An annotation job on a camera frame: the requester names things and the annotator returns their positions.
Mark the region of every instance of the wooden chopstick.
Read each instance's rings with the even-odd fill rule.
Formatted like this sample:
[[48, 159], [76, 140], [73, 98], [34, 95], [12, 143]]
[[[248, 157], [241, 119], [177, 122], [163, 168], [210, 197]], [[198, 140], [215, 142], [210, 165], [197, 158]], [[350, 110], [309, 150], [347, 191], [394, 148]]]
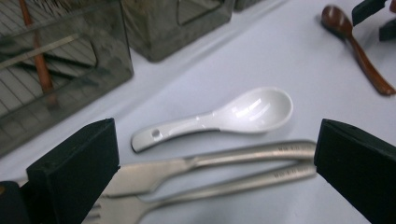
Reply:
[[[20, 6], [21, 6], [21, 12], [22, 12], [24, 24], [26, 26], [33, 24], [32, 18], [30, 17], [29, 10], [24, 0], [20, 0]], [[40, 48], [37, 34], [35, 34], [34, 47], [35, 49]], [[38, 73], [38, 80], [40, 82], [42, 91], [44, 93], [52, 91], [53, 90], [52, 80], [50, 77], [49, 69], [46, 65], [46, 61], [44, 60], [43, 54], [38, 54], [35, 56], [35, 67]]]

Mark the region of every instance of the knife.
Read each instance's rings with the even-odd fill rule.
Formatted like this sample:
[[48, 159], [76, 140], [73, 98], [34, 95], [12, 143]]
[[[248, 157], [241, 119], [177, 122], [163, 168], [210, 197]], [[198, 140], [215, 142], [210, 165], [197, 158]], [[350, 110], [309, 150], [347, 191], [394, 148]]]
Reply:
[[244, 147], [219, 153], [123, 165], [102, 196], [121, 197], [154, 191], [166, 179], [192, 170], [250, 161], [313, 160], [316, 143], [306, 140]]

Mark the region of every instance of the fork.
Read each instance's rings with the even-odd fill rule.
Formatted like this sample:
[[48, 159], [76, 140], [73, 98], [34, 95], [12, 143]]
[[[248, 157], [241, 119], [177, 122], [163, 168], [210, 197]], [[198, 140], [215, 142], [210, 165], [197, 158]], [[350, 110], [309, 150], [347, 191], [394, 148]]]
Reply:
[[314, 176], [316, 173], [316, 167], [312, 161], [300, 161], [293, 165], [257, 175], [251, 175], [201, 189], [185, 191], [158, 201], [145, 202], [140, 200], [137, 195], [119, 198], [101, 197], [82, 223], [137, 224], [148, 212], [166, 205], [186, 203], [209, 197], [273, 186], [275, 184]]

